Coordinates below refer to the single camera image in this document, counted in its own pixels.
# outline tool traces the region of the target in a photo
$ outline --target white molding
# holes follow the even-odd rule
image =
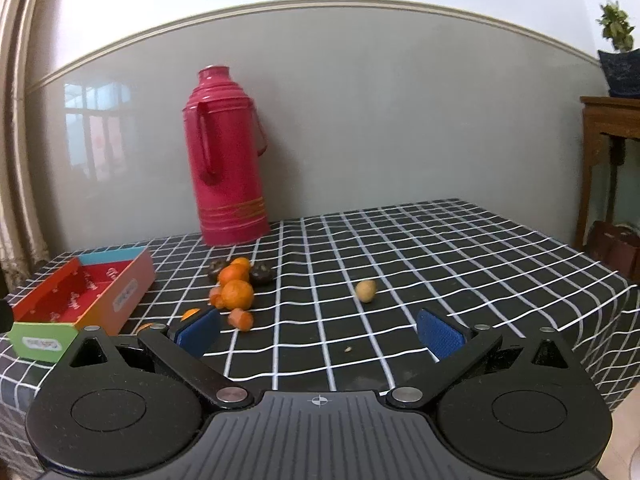
[[[584,61],[591,64],[600,65],[597,58],[587,54],[586,52],[575,48],[567,43],[556,40],[555,38],[546,36],[531,30],[526,27],[515,25],[514,23],[498,20],[497,18],[491,18],[490,16],[484,16],[482,14],[476,14],[474,12],[468,12],[467,10],[454,9],[452,7],[436,6],[431,4],[424,4],[419,2],[409,2],[402,0],[275,0],[271,2],[260,2],[256,4],[243,5],[237,7],[229,7],[226,9],[213,10],[211,12],[204,12],[202,14],[196,14],[194,16],[188,16],[175,20],[173,22],[163,23],[157,27],[142,30],[130,36],[121,38],[114,41],[100,49],[94,50],[85,56],[79,57],[73,62],[67,63],[57,70],[49,73],[34,84],[30,85],[26,89],[26,94],[29,95],[43,86],[59,79],[63,75],[80,68],[81,66],[99,59],[107,54],[125,48],[126,46],[138,43],[148,38],[159,36],[167,32],[179,30],[185,27],[193,27],[193,25],[199,25],[201,23],[215,22],[216,20],[224,20],[226,18],[233,18],[236,16],[245,16],[247,14],[257,14],[259,12],[273,12],[277,10],[292,10],[292,9],[313,9],[321,7],[356,7],[356,8],[369,8],[369,9],[391,9],[391,10],[407,10],[409,12],[424,12],[427,14],[438,14],[440,16],[450,16],[452,18],[458,18],[460,20],[468,20],[470,22],[482,23],[483,25],[489,25],[490,27],[501,28],[527,36],[536,41],[546,43],[550,46],[564,50],[565,52],[572,54]]]

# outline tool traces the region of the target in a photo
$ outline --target potato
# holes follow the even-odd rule
[[[376,282],[364,280],[356,285],[356,296],[362,303],[370,303],[376,295]]]

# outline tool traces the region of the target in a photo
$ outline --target carrot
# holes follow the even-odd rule
[[[222,296],[220,294],[214,298],[213,306],[218,310],[224,310],[226,308],[226,304],[222,301]]]
[[[229,325],[236,327],[240,332],[249,332],[254,325],[254,316],[246,310],[235,308],[227,319]]]
[[[220,295],[220,287],[215,286],[209,291],[209,304],[214,304],[216,297]]]

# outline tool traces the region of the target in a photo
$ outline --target crosshair marking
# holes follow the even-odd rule
[[[313,399],[309,399],[309,402],[314,403],[316,406],[324,406],[326,403],[331,401],[326,397],[318,395],[318,396],[315,396]]]

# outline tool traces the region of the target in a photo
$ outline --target green leaves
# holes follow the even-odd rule
[[[620,52],[628,52],[634,47],[634,38],[631,32],[635,27],[631,27],[628,22],[628,14],[620,9],[618,2],[607,0],[606,5],[600,5],[602,16],[597,23],[602,25],[602,37],[611,40],[613,48]]]

